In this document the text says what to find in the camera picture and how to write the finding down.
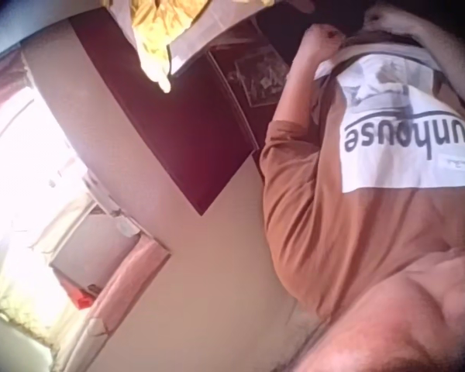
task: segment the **orange shirt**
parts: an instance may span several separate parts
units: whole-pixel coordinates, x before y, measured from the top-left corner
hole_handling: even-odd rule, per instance
[[[396,53],[315,83],[312,127],[272,122],[260,166],[277,274],[331,322],[415,261],[465,249],[465,108],[441,72]]]

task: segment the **wall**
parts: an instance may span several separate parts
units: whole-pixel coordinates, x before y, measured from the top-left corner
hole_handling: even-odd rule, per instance
[[[89,372],[264,371],[291,354],[314,320],[275,276],[252,159],[200,216],[117,106],[67,22],[24,47],[37,87],[80,157],[173,253]]]
[[[48,372],[51,362],[45,346],[0,319],[0,372]]]

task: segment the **printed graphic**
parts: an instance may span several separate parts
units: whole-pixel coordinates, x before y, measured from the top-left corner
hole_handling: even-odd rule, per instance
[[[432,95],[433,71],[367,56],[338,76],[343,192],[465,186],[465,121]]]

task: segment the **hand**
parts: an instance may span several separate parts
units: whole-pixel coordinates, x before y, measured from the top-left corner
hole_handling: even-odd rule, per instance
[[[316,67],[336,54],[344,39],[345,36],[336,27],[312,25],[305,31],[295,59]]]
[[[363,29],[414,36],[422,19],[388,4],[377,4],[366,11]]]

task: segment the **red object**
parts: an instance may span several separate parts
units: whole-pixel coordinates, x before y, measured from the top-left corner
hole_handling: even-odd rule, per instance
[[[205,213],[254,150],[213,66],[199,57],[164,94],[143,73],[106,9],[70,21],[130,122],[198,213]]]
[[[76,287],[57,270],[53,269],[53,272],[76,308],[82,310],[83,308],[90,308],[93,305],[95,301],[94,296]]]

